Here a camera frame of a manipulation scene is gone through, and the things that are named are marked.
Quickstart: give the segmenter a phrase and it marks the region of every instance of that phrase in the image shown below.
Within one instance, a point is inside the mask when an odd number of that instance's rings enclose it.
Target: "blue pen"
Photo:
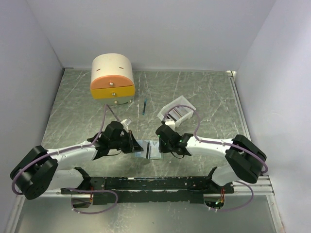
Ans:
[[[146,103],[147,103],[147,98],[145,99],[144,108],[143,108],[143,110],[142,110],[142,114],[143,114],[143,115],[145,115]]]

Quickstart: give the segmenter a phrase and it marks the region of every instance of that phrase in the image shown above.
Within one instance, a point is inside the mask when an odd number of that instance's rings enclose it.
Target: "marble surface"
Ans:
[[[90,93],[90,71],[66,69],[61,81],[42,145],[53,149],[74,145],[92,137],[103,119],[103,107]],[[216,71],[134,71],[136,94],[131,104],[112,106],[120,119],[131,118],[136,139],[154,139],[161,125],[157,118],[161,108],[183,95],[201,116],[199,136],[232,138],[243,134],[238,108],[225,72]],[[145,115],[142,115],[147,98]],[[106,123],[114,120],[107,113]],[[177,128],[179,133],[192,133],[195,115]],[[164,160],[133,158],[129,154],[101,158],[81,166],[91,176],[206,176],[223,159],[208,155],[176,159],[165,154]]]

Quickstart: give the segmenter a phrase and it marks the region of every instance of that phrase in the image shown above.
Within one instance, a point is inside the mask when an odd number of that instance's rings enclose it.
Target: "white wall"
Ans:
[[[9,174],[41,143],[62,68],[25,0],[0,1],[0,232],[15,195]]]
[[[275,0],[27,0],[64,67],[236,70]]]
[[[267,154],[287,232],[310,232],[311,1],[277,0],[238,70],[252,139]]]

